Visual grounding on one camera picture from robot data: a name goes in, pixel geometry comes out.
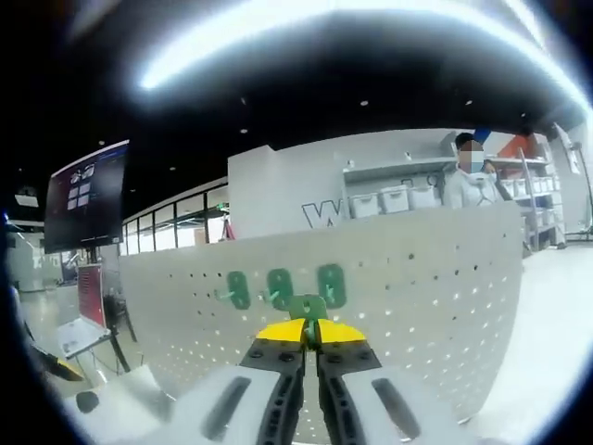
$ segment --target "white wall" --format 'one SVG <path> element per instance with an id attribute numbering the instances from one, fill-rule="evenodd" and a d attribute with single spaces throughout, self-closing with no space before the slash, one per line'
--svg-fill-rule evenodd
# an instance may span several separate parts
<path id="1" fill-rule="evenodd" d="M 54 282 L 61 277 L 61 265 L 56 256 L 44 255 L 41 248 L 43 233 L 10 233 L 15 247 L 6 254 L 6 265 L 11 283 L 19 285 L 22 292 L 44 290 L 48 279 Z"/>
<path id="2" fill-rule="evenodd" d="M 342 169 L 443 156 L 451 129 L 354 134 L 273 151 L 262 146 L 229 158 L 229 197 L 237 238 L 340 223 Z M 484 144 L 496 154 L 513 134 L 493 133 Z"/>
<path id="3" fill-rule="evenodd" d="M 580 142 L 582 144 L 583 157 L 587 163 L 590 176 L 593 174 L 593 149 L 591 148 L 593 140 L 591 139 L 589 130 L 590 127 L 587 127 L 587 123 L 584 122 L 567 133 L 573 143 Z M 582 168 L 581 174 L 571 172 L 566 153 L 559 138 L 550 141 L 549 147 L 554 165 L 561 180 L 561 196 L 566 231 L 568 233 L 580 232 L 588 227 L 591 212 L 588 204 L 585 174 Z M 577 159 L 579 166 L 582 166 L 581 159 L 578 155 Z"/>

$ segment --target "white pegboard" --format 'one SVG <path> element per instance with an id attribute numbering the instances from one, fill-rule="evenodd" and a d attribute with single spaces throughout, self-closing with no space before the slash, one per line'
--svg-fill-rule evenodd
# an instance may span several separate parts
<path id="1" fill-rule="evenodd" d="M 335 228 L 143 253 L 121 259 L 124 295 L 155 379 L 182 395 L 218 364 L 237 363 L 266 324 L 288 319 L 265 303 L 269 270 L 296 294 L 317 294 L 317 268 L 344 270 L 347 303 L 329 316 L 368 338 L 385 365 L 416 374 L 465 419 L 490 391 L 511 335 L 521 283 L 514 203 L 431 209 Z M 217 300 L 226 275 L 247 277 L 251 306 Z M 297 441 L 328 443 L 313 354 Z"/>

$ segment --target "red sign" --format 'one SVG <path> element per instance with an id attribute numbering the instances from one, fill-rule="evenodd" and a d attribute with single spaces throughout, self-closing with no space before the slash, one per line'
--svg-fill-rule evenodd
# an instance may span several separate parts
<path id="1" fill-rule="evenodd" d="M 107 327 L 101 295 L 101 266 L 93 264 L 79 267 L 78 308 L 81 316 Z"/>

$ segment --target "monitor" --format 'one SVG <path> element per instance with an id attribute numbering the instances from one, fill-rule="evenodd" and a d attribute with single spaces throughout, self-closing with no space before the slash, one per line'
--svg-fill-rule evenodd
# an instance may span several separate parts
<path id="1" fill-rule="evenodd" d="M 45 253 L 121 242 L 121 188 L 129 142 L 102 148 L 52 174 Z"/>

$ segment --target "person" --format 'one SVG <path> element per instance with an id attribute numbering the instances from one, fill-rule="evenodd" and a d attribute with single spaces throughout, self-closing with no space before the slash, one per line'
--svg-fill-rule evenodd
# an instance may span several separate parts
<path id="1" fill-rule="evenodd" d="M 503 200 L 513 201 L 509 191 L 500 182 L 500 177 L 498 176 L 497 168 L 494 166 L 494 162 L 492 162 L 490 159 L 486 159 L 484 161 L 484 167 L 482 168 L 482 172 L 484 172 L 488 176 L 488 178 L 490 178 L 490 180 L 494 183 L 494 186 L 497 188 L 497 191 Z"/>
<path id="2" fill-rule="evenodd" d="M 453 209 L 489 206 L 502 197 L 495 182 L 485 172 L 484 149 L 470 133 L 455 138 L 459 163 L 457 170 L 447 179 L 444 204 Z"/>

